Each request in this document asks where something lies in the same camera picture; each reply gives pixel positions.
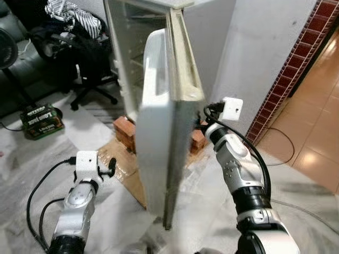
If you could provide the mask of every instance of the black cable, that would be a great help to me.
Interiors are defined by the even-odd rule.
[[[297,210],[300,210],[304,213],[307,213],[308,215],[311,215],[312,217],[314,217],[315,219],[317,219],[318,221],[322,222],[324,225],[326,225],[329,229],[331,229],[334,233],[336,233],[337,235],[339,235],[339,231],[337,231],[336,229],[334,229],[330,224],[328,224],[326,221],[324,221],[322,218],[320,218],[318,215],[310,212],[309,210],[306,210],[300,206],[297,205],[292,205],[283,201],[279,201],[279,200],[275,200],[275,199],[271,199],[272,202],[277,203],[277,204],[281,204],[281,205],[285,205]]]
[[[296,153],[295,145],[293,144],[292,140],[285,133],[283,133],[281,130],[278,130],[276,128],[268,128],[268,130],[269,129],[279,131],[281,134],[283,134],[290,141],[293,151],[292,151],[292,155],[290,156],[290,158],[288,160],[286,160],[284,162],[280,162],[280,163],[275,163],[275,164],[268,164],[268,165],[266,164],[266,166],[273,167],[273,166],[284,165],[284,164],[288,163],[293,158],[293,156],[295,155],[295,153]],[[251,156],[254,157],[254,159],[256,159],[259,162],[258,157],[256,155],[251,153]]]
[[[40,234],[41,240],[42,240],[42,241],[44,242],[44,244],[47,245],[47,246],[48,246],[47,241],[46,241],[46,239],[45,239],[45,237],[44,237],[44,235],[43,235],[43,217],[44,217],[44,213],[46,212],[46,209],[47,209],[51,204],[53,204],[53,203],[55,203],[55,202],[63,201],[63,200],[64,200],[64,198],[54,199],[54,200],[48,202],[48,203],[43,207],[43,209],[42,209],[42,211],[41,211],[40,221],[39,221],[39,234]]]
[[[206,117],[212,119],[213,121],[215,121],[216,123],[220,124],[221,126],[233,131],[235,134],[237,134],[242,140],[244,140],[246,142],[246,144],[248,144],[248,146],[254,151],[254,153],[257,155],[258,157],[258,162],[260,164],[260,167],[262,169],[263,172],[263,178],[264,178],[264,190],[265,193],[267,195],[267,197],[269,199],[271,199],[271,179],[270,179],[270,173],[269,170],[267,169],[267,166],[265,164],[264,159],[261,157],[259,151],[254,147],[254,145],[252,145],[252,143],[246,138],[244,137],[240,132],[236,131],[235,129],[229,127],[228,125],[224,124],[223,122],[220,122],[218,119],[216,119],[215,117],[211,116],[211,114],[209,114],[207,112],[207,109],[210,110],[209,105],[205,106],[203,108],[203,112],[206,115]]]
[[[23,131],[23,129],[18,129],[18,130],[9,129],[2,122],[0,122],[0,124],[2,125],[3,128],[5,128],[6,130],[9,130],[9,131]]]
[[[61,164],[65,164],[65,163],[70,163],[72,165],[75,164],[75,157],[70,157],[67,160],[63,160],[59,163],[57,163],[56,165],[54,165],[42,178],[41,180],[38,182],[38,184],[36,185],[36,187],[32,190],[28,201],[27,201],[27,207],[26,207],[26,221],[27,221],[27,225],[28,225],[28,229],[30,230],[31,234],[33,235],[34,239],[39,243],[39,245],[41,245],[41,247],[43,248],[43,250],[47,253],[48,252],[48,245],[46,245],[44,243],[44,241],[42,240],[42,238],[36,233],[36,231],[34,230],[33,226],[32,226],[32,222],[31,222],[31,217],[30,217],[30,208],[31,208],[31,201],[32,201],[32,197],[34,195],[34,193],[37,191],[37,189],[40,187],[40,185],[42,184],[42,182],[48,177],[48,175],[50,173],[53,172],[54,169],[56,169],[58,166],[60,166]]]

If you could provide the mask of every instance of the marble floor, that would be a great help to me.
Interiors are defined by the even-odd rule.
[[[115,85],[108,86],[107,89],[119,97]],[[6,214],[12,214],[10,217],[2,217],[1,253],[42,253],[25,223],[24,208],[29,190],[39,180],[41,172],[46,171],[46,167],[50,167],[60,157],[73,155],[76,150],[97,150],[114,136],[112,121],[123,112],[121,98],[119,104],[113,106],[105,98],[97,96],[95,93],[89,94],[76,112],[69,106],[75,97],[74,93],[56,93],[46,98],[45,101],[52,102],[63,111],[65,129],[41,140],[27,141],[23,133],[0,129],[0,150],[4,153],[0,157],[3,179],[0,187],[5,187],[6,184],[12,186],[11,192],[2,192],[3,202],[0,202],[0,215],[5,211]],[[13,129],[20,127],[17,114],[5,117],[3,122]],[[279,160],[264,150],[261,152],[268,164]],[[8,174],[8,167],[18,168],[11,173],[24,174],[27,179],[23,181]],[[225,254],[235,253],[239,237],[235,228],[236,211],[212,146],[205,148],[201,161],[189,165],[185,170],[187,174],[181,183],[173,229],[170,232],[164,231],[161,223],[145,211],[119,181],[112,178],[104,195],[97,199],[85,253],[120,253],[126,245],[140,239],[151,241],[159,253],[194,253],[204,247]],[[289,165],[272,167],[269,171],[273,199],[301,206],[339,231],[338,204],[331,192]],[[34,225],[37,225],[39,208],[48,200],[59,197],[57,194],[69,187],[68,180],[61,180],[71,176],[62,171],[56,174],[37,197],[32,211]],[[24,190],[20,188],[23,184],[28,184]],[[53,186],[53,191],[48,190],[50,186]],[[326,225],[293,207],[274,202],[272,206],[279,212],[301,253],[337,253],[338,235]],[[10,213],[8,207],[12,207],[15,212]],[[60,206],[55,205],[46,214],[49,218],[45,221],[48,241],[59,213]]]

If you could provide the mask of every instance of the cardboard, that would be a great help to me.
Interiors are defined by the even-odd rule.
[[[136,155],[130,152],[123,143],[114,138],[99,149],[98,158],[106,166],[108,166],[112,158],[117,160],[114,176],[146,208],[144,187],[140,180]]]

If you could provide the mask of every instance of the tiled floor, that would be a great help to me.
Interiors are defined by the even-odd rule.
[[[272,127],[295,146],[288,164],[339,194],[338,30]],[[258,147],[280,161],[292,154],[291,144],[276,130],[268,130]]]

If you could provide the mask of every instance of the clothes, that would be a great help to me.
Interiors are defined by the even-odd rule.
[[[100,20],[69,1],[48,0],[45,11],[51,18],[65,23],[71,22],[72,24],[68,25],[69,31],[73,29],[77,20],[92,39],[97,39],[101,35],[102,25]]]

